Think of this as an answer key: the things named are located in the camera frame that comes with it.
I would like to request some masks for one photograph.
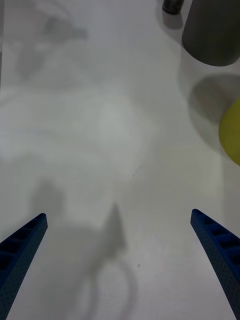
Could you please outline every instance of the dark cylindrical object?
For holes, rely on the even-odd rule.
[[[240,0],[193,0],[182,44],[207,65],[234,63],[240,57]]]
[[[162,9],[170,15],[177,15],[182,9],[184,0],[164,0]]]

